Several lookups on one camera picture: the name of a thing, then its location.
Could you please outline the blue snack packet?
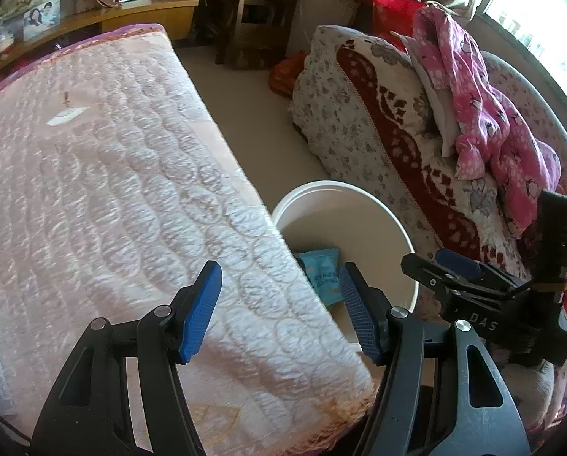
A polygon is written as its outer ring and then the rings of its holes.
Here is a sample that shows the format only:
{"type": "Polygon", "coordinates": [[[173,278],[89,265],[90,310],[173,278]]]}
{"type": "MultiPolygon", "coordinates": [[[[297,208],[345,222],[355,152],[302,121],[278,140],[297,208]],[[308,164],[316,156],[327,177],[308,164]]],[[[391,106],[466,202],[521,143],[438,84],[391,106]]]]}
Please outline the blue snack packet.
{"type": "Polygon", "coordinates": [[[338,276],[338,248],[324,248],[295,254],[316,295],[327,308],[343,300],[338,276]]]}

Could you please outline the white bucket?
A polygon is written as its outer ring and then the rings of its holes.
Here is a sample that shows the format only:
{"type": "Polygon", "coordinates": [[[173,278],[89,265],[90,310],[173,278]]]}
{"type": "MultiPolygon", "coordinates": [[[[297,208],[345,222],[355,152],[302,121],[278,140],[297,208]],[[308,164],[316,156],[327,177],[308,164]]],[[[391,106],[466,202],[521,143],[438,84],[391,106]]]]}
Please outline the white bucket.
{"type": "Polygon", "coordinates": [[[401,270],[413,245],[392,210],[366,190],[332,180],[306,183],[283,197],[272,220],[292,253],[334,248],[337,269],[352,261],[392,305],[414,310],[419,285],[401,270]]]}

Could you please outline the pink patterned garment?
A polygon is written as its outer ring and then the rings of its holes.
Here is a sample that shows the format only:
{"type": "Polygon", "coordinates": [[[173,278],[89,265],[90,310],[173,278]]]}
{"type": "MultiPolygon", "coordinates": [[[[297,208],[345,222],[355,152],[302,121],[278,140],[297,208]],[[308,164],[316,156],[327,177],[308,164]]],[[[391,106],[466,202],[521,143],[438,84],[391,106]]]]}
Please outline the pink patterned garment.
{"type": "Polygon", "coordinates": [[[451,94],[460,128],[454,141],[457,178],[492,176],[509,231],[520,236],[536,220],[540,193],[559,185],[559,157],[491,85],[476,41],[450,13],[435,5],[421,7],[413,16],[412,37],[432,85],[451,94]]]}

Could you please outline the pink quilted table cover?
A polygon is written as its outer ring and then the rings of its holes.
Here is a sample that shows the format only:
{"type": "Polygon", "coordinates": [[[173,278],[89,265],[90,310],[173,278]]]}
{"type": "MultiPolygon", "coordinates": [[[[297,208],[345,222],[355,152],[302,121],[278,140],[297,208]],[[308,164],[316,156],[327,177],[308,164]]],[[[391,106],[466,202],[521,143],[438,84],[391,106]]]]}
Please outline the pink quilted table cover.
{"type": "Polygon", "coordinates": [[[95,318],[137,320],[209,260],[222,289],[176,376],[210,455],[313,455],[372,405],[159,25],[70,45],[0,82],[0,356],[33,433],[95,318]]]}

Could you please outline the red cushion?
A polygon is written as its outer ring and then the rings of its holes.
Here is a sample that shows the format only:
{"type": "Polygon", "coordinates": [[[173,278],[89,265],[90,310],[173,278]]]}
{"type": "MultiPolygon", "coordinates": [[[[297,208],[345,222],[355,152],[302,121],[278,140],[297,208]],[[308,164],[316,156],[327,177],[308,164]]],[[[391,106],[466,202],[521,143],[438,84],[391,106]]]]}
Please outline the red cushion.
{"type": "Polygon", "coordinates": [[[372,0],[371,34],[396,46],[406,48],[397,37],[412,35],[413,16],[425,3],[418,0],[372,0]]]}

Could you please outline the wooden chair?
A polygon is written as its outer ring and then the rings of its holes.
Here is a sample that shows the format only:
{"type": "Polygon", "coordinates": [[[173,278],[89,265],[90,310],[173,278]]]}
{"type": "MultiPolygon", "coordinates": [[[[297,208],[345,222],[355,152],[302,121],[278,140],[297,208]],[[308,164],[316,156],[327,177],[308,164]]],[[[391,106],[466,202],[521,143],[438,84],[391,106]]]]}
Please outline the wooden chair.
{"type": "Polygon", "coordinates": [[[215,0],[215,63],[267,69],[283,60],[298,0],[215,0]]]}

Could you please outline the wooden cabinet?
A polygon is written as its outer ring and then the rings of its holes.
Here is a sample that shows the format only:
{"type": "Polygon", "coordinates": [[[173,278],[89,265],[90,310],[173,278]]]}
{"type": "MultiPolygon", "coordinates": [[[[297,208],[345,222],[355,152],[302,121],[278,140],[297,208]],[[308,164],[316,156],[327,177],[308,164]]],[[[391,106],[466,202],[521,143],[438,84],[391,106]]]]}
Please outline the wooden cabinet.
{"type": "Polygon", "coordinates": [[[134,0],[121,6],[90,10],[65,17],[50,30],[27,42],[14,44],[0,60],[1,71],[39,46],[71,32],[99,25],[100,32],[111,32],[122,27],[143,24],[160,24],[171,40],[189,37],[192,18],[199,0],[134,0]]]}

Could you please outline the framed photo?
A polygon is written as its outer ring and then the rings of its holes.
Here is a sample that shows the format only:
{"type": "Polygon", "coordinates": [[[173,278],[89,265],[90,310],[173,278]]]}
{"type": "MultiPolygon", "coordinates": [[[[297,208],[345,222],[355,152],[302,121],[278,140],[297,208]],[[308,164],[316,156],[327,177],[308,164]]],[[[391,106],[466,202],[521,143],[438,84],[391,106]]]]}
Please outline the framed photo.
{"type": "Polygon", "coordinates": [[[24,13],[22,38],[29,41],[60,23],[60,0],[47,0],[24,13]]]}

